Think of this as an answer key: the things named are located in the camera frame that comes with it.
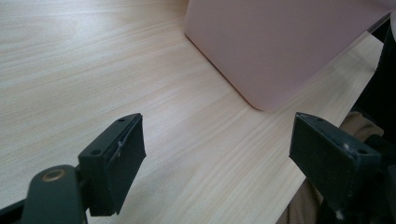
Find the pink plastic panel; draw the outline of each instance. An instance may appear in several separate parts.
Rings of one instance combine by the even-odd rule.
[[[185,32],[254,107],[276,108],[395,0],[190,0]]]

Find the wood grain surface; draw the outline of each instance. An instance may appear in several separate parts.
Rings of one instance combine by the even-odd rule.
[[[294,114],[339,125],[382,48],[367,36],[279,109],[259,111],[183,33],[187,0],[0,1],[0,207],[115,119],[148,156],[119,216],[90,223],[275,223],[304,176]]]

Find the light wood tabletop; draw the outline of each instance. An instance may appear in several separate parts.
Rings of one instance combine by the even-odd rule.
[[[280,108],[259,111],[184,35],[187,4],[0,2],[0,207],[141,113],[148,156],[120,215],[90,223],[277,221],[304,180],[288,157],[295,112],[339,125],[382,44],[363,38]]]

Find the wooden table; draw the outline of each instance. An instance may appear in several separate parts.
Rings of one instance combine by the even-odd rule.
[[[259,111],[183,34],[187,0],[0,2],[0,207],[110,123],[142,113],[147,158],[120,215],[90,223],[275,223],[304,176],[294,114],[339,125],[382,48],[368,36]]]

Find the screw hole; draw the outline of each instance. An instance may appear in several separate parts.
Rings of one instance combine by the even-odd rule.
[[[363,149],[358,149],[358,152],[360,154],[367,154],[368,153],[366,150],[363,150]]]
[[[65,173],[66,173],[66,171],[64,169],[50,170],[50,171],[46,172],[41,177],[41,179],[44,182],[51,182],[51,181],[54,181],[54,180],[62,178]]]
[[[100,154],[100,150],[99,149],[96,149],[96,150],[91,152],[91,155],[93,155],[93,156],[96,156],[96,155],[99,155],[99,154]]]

